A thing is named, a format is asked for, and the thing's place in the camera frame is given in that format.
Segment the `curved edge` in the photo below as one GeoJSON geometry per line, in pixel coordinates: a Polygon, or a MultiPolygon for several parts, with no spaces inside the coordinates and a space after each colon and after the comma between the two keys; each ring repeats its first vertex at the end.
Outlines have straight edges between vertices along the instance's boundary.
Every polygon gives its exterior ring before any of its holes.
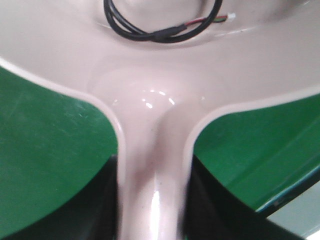
{"type": "Polygon", "coordinates": [[[249,101],[242,103],[232,103],[225,106],[217,107],[215,110],[205,115],[201,120],[197,122],[192,131],[190,132],[186,144],[185,144],[185,156],[189,156],[188,149],[193,146],[201,134],[201,132],[214,120],[233,113],[240,113],[246,111],[252,111],[257,109],[274,107],[277,105],[286,104],[289,102],[298,101],[304,98],[308,98],[314,95],[320,94],[320,84],[317,87],[308,87],[300,91],[290,92],[284,95],[278,95],[275,97],[264,98],[257,101],[249,101]]]}
{"type": "Polygon", "coordinates": [[[320,166],[309,172],[302,180],[296,182],[288,189],[273,197],[270,201],[257,209],[257,212],[265,218],[269,217],[295,198],[303,194],[320,181],[320,166]]]}
{"type": "Polygon", "coordinates": [[[99,109],[107,118],[107,120],[111,123],[111,126],[115,132],[116,139],[117,139],[117,148],[118,148],[118,154],[119,151],[124,151],[124,148],[119,148],[119,146],[125,145],[125,137],[123,135],[122,127],[119,123],[118,118],[116,117],[116,114],[112,111],[111,108],[109,108],[103,101],[98,99],[97,97],[94,97],[91,94],[84,93],[78,90],[71,89],[66,86],[62,86],[60,84],[53,83],[50,80],[46,80],[40,76],[34,75],[23,68],[20,68],[5,59],[0,57],[0,67],[3,67],[4,69],[10,71],[11,73],[14,73],[15,75],[25,79],[26,81],[32,82],[36,85],[39,85],[43,88],[49,89],[51,91],[55,91],[57,93],[69,96],[71,98],[76,98],[82,101],[85,101],[89,104],[92,104],[97,109],[99,109]]]}

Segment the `glossy plastic surface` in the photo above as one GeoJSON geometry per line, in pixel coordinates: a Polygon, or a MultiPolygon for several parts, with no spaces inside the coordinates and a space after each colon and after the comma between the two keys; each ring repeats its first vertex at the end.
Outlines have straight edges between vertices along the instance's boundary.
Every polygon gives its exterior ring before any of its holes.
{"type": "MultiPolygon", "coordinates": [[[[150,28],[210,9],[193,0],[120,3],[124,15],[153,15],[130,17],[150,28]]],[[[182,238],[193,145],[207,124],[320,93],[319,1],[224,3],[237,21],[163,45],[117,36],[99,22],[100,0],[0,1],[0,65],[93,104],[111,122],[120,240],[182,238]]]]}
{"type": "Polygon", "coordinates": [[[194,153],[258,209],[320,166],[320,95],[223,116],[202,131],[194,153]]]}
{"type": "Polygon", "coordinates": [[[91,104],[0,69],[0,238],[76,194],[117,152],[91,104]]]}
{"type": "MultiPolygon", "coordinates": [[[[116,152],[116,138],[103,113],[90,104],[4,69],[0,86],[1,237],[71,198],[116,152]]],[[[319,114],[320,95],[226,115],[203,130],[195,153],[237,197],[257,209],[319,165],[319,114]],[[290,159],[280,154],[272,160],[288,141],[290,159]]]]}

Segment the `black wire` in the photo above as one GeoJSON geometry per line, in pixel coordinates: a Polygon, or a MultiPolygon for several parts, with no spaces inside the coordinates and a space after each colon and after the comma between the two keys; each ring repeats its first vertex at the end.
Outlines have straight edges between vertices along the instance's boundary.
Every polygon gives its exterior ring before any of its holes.
{"type": "Polygon", "coordinates": [[[223,0],[215,0],[212,10],[205,21],[195,29],[181,35],[178,34],[187,29],[185,24],[148,33],[126,20],[117,10],[112,0],[103,0],[103,6],[105,17],[110,27],[120,36],[133,41],[153,41],[157,43],[170,44],[186,41],[204,31],[215,20],[222,5],[222,1],[223,0]],[[126,30],[120,27],[115,19],[126,30]]]}

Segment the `green surface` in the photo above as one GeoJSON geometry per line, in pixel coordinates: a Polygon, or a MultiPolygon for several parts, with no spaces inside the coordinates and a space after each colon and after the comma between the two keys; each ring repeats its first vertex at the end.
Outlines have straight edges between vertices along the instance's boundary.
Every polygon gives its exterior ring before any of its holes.
{"type": "Polygon", "coordinates": [[[209,124],[195,154],[254,209],[320,167],[320,95],[209,124]]]}
{"type": "MultiPolygon", "coordinates": [[[[0,68],[0,238],[58,208],[116,151],[95,107],[0,68]]],[[[320,166],[320,95],[223,116],[195,153],[257,209],[320,166]]]]}
{"type": "Polygon", "coordinates": [[[77,193],[117,152],[92,105],[0,70],[0,238],[77,193]]]}

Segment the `black surface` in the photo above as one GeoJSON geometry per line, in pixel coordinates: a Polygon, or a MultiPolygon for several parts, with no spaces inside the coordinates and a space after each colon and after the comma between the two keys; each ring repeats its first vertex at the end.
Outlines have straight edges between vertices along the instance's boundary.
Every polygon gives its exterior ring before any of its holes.
{"type": "MultiPolygon", "coordinates": [[[[113,156],[65,205],[3,240],[112,240],[117,222],[116,174],[117,158],[113,156]]],[[[302,239],[239,201],[196,157],[192,162],[184,227],[189,240],[302,239]]]]}
{"type": "Polygon", "coordinates": [[[112,240],[116,228],[116,173],[117,158],[112,156],[66,204],[3,240],[112,240]]]}
{"type": "Polygon", "coordinates": [[[197,26],[195,29],[192,29],[191,31],[188,31],[187,33],[183,33],[181,35],[179,35],[178,33],[182,32],[187,28],[187,25],[185,24],[174,27],[174,31],[173,29],[171,29],[171,27],[169,27],[160,31],[148,33],[134,26],[125,17],[123,17],[121,13],[117,10],[112,0],[103,0],[103,8],[105,17],[110,27],[118,35],[132,41],[153,41],[156,43],[170,44],[186,41],[204,31],[216,18],[222,5],[222,2],[223,0],[215,0],[212,10],[207,16],[207,18],[203,22],[201,22],[201,24],[197,26]]]}
{"type": "Polygon", "coordinates": [[[302,240],[268,221],[224,188],[193,158],[186,204],[189,240],[302,240]]]}

